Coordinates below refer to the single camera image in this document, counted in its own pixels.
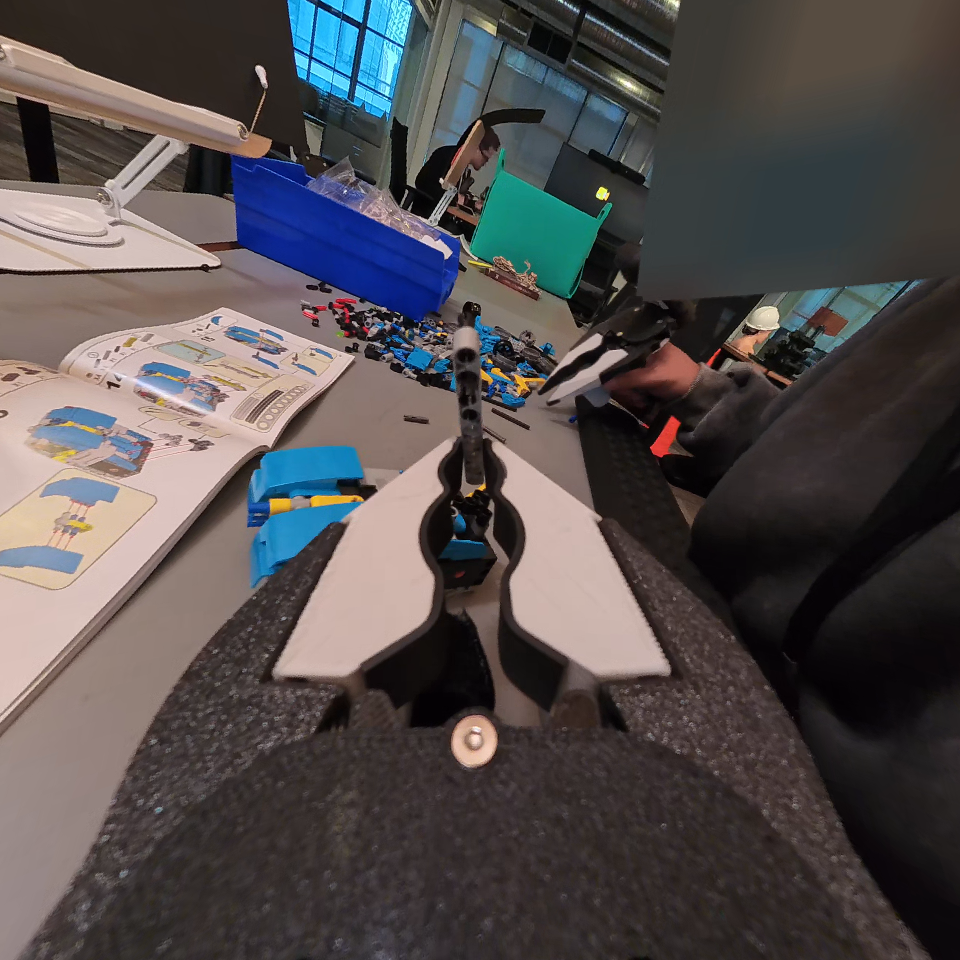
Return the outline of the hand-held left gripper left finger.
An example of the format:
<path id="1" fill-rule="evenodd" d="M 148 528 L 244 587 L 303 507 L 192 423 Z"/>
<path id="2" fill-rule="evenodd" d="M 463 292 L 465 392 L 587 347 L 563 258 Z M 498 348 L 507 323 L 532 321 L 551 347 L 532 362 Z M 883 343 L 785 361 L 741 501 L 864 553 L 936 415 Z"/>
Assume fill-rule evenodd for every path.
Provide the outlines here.
<path id="1" fill-rule="evenodd" d="M 439 557 L 462 449 L 448 438 L 347 518 L 272 669 L 344 689 L 426 689 L 450 652 Z"/>

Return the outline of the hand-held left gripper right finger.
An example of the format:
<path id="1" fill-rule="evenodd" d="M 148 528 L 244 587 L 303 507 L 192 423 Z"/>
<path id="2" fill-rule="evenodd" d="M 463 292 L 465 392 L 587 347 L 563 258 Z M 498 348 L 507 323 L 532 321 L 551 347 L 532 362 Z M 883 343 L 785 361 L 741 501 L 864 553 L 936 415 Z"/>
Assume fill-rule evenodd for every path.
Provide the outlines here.
<path id="1" fill-rule="evenodd" d="M 602 518 L 497 440 L 486 440 L 486 490 L 507 559 L 498 651 L 510 682 L 551 710 L 577 686 L 669 677 Z"/>

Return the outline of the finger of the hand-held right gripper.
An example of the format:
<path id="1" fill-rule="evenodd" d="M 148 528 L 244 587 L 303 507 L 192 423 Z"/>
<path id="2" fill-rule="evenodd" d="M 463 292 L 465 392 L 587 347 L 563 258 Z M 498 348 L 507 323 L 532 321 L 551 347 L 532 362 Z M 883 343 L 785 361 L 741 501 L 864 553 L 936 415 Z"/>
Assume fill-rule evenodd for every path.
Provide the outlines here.
<path id="1" fill-rule="evenodd" d="M 538 394 L 547 405 L 556 405 L 566 399 L 585 398 L 594 407 L 610 402 L 611 393 L 602 385 L 602 377 L 611 366 L 612 358 L 566 358 L 547 378 Z"/>
<path id="2" fill-rule="evenodd" d="M 556 378 L 599 378 L 614 365 L 614 334 L 593 333 L 571 348 L 555 369 Z"/>

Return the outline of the grey perforated brick beam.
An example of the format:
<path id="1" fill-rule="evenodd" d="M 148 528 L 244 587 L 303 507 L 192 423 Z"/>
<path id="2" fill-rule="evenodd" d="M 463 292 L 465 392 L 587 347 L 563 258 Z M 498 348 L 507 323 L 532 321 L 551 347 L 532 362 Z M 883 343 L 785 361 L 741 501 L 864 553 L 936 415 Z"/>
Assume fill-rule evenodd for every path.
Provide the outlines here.
<path id="1" fill-rule="evenodd" d="M 451 366 L 457 399 L 463 476 L 467 484 L 483 486 L 484 434 L 482 421 L 481 342 L 476 321 L 479 304 L 463 304 L 452 338 Z"/>

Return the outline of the pile of brick pieces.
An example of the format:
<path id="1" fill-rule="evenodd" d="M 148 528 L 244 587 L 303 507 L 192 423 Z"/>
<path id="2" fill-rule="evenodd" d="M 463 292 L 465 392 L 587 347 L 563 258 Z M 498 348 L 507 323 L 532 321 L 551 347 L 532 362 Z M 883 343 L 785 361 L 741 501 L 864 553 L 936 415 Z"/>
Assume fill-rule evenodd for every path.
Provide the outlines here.
<path id="1" fill-rule="evenodd" d="M 415 320 L 349 296 L 321 303 L 303 299 L 299 306 L 315 328 L 327 313 L 349 352 L 387 364 L 422 386 L 455 392 L 452 339 L 457 320 L 434 314 Z M 487 325 L 479 303 L 469 301 L 463 308 L 474 319 L 479 337 L 482 401 L 504 410 L 521 409 L 557 368 L 553 344 L 537 343 L 529 330 L 514 334 Z"/>

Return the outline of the grey desk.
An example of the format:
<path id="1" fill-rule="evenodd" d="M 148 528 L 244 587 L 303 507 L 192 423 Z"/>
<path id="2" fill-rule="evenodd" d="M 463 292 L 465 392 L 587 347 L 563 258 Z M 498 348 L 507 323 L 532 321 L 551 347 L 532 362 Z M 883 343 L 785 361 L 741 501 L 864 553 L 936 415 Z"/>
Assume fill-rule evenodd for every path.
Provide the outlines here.
<path id="1" fill-rule="evenodd" d="M 154 327 L 227 306 L 273 330 L 335 345 L 301 300 L 312 275 L 245 248 L 200 270 L 1 279 L 2 357 L 54 367 L 113 330 Z M 359 355 L 286 427 L 276 448 L 352 446 L 364 467 L 413 465 L 455 426 L 453 396 Z M 2 733 L 1 947 L 16 958 L 59 901 L 98 834 L 132 754 L 212 635 L 251 595 L 241 467 L 149 579 Z"/>

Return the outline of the person's right hand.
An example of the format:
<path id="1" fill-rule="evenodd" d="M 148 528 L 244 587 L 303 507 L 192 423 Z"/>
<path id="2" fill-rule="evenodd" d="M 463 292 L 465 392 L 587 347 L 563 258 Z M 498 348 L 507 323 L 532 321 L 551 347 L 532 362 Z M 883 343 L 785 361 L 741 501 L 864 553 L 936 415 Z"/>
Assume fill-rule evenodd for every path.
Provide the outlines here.
<path id="1" fill-rule="evenodd" d="M 644 366 L 624 371 L 606 382 L 610 400 L 642 423 L 661 415 L 682 416 L 703 365 L 671 342 L 666 342 Z"/>

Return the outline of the wooden puzzle model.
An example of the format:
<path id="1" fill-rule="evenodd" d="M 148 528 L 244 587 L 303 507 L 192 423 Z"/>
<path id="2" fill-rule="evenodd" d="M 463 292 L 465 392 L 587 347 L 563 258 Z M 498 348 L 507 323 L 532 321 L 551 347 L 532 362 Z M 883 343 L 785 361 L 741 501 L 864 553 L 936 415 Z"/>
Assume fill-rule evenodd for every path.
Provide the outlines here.
<path id="1" fill-rule="evenodd" d="M 470 264 L 484 276 L 530 300 L 536 302 L 541 297 L 537 274 L 532 271 L 528 261 L 525 263 L 524 271 L 518 271 L 513 262 L 503 256 L 496 256 L 491 262 L 475 259 L 471 260 Z"/>

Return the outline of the black dimpled edge pad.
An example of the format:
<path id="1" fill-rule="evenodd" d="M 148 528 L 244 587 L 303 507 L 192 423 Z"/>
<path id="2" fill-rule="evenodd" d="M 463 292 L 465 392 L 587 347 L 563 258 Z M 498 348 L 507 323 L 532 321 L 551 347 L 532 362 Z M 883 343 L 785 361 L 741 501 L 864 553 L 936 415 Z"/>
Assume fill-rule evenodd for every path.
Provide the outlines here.
<path id="1" fill-rule="evenodd" d="M 645 427 L 614 403 L 576 401 L 582 458 L 594 510 L 617 521 L 687 586 L 697 579 L 690 564 L 690 524 L 650 451 Z"/>

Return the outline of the blue brick vehicle model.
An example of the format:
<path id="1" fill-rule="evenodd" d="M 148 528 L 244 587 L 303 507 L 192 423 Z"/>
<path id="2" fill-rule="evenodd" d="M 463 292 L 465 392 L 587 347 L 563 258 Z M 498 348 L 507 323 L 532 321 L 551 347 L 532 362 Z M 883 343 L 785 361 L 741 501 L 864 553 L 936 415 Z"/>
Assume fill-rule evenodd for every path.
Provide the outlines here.
<path id="1" fill-rule="evenodd" d="M 350 446 L 265 454 L 251 474 L 246 494 L 246 526 L 254 530 L 249 586 L 256 589 L 331 523 L 345 521 L 400 475 L 393 469 L 364 468 Z M 444 586 L 479 587 L 497 558 L 486 536 L 493 514 L 486 486 L 456 493 L 451 513 L 453 533 L 438 558 Z"/>

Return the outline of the black monitor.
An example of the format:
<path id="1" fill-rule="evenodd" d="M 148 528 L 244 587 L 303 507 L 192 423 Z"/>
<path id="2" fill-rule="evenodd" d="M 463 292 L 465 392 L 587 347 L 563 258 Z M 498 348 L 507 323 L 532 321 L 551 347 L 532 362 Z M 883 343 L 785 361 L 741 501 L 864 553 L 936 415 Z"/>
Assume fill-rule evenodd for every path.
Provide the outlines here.
<path id="1" fill-rule="evenodd" d="M 649 188 L 645 177 L 597 150 L 564 143 L 544 191 L 591 217 L 602 215 L 601 231 L 622 242 L 640 243 Z"/>

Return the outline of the heap of clear plastic bags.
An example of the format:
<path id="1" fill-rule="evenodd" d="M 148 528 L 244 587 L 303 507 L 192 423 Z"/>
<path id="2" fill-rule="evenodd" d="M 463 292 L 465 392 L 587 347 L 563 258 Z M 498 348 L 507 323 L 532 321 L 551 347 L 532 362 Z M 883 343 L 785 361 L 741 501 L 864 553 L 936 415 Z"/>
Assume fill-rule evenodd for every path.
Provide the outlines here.
<path id="1" fill-rule="evenodd" d="M 306 186 L 319 196 L 400 234 L 431 247 L 438 248 L 440 245 L 441 232 L 436 227 L 403 210 L 389 192 L 359 177 L 347 158 L 311 178 Z"/>

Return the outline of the blue plastic bin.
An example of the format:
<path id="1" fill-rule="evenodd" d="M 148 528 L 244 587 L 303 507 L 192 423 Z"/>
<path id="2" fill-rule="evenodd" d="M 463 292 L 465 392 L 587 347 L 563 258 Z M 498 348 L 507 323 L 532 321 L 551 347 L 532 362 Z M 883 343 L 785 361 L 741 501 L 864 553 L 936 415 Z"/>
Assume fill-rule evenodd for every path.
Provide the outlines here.
<path id="1" fill-rule="evenodd" d="M 239 244 L 377 306 L 420 320 L 459 277 L 458 240 L 434 247 L 308 188 L 299 164 L 231 157 Z"/>

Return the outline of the building instruction booklet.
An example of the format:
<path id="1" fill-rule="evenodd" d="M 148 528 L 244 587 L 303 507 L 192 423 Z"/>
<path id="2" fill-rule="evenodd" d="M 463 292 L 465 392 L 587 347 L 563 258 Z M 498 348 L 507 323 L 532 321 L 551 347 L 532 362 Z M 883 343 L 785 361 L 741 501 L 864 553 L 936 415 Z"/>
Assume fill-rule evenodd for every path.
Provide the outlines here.
<path id="1" fill-rule="evenodd" d="M 226 307 L 2 361 L 2 729 L 353 361 Z"/>

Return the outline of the white laptop stand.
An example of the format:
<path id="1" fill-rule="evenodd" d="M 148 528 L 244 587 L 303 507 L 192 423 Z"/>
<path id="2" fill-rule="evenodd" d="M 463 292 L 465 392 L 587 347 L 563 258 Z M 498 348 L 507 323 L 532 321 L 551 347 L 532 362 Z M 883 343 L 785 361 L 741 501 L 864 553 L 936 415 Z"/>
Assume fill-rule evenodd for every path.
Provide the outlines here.
<path id="1" fill-rule="evenodd" d="M 258 159 L 272 141 L 240 121 L 83 70 L 2 37 L 2 89 L 118 122 L 153 138 L 95 198 L 1 191 L 1 268 L 14 274 L 210 270 L 213 253 L 125 210 L 189 145 Z"/>

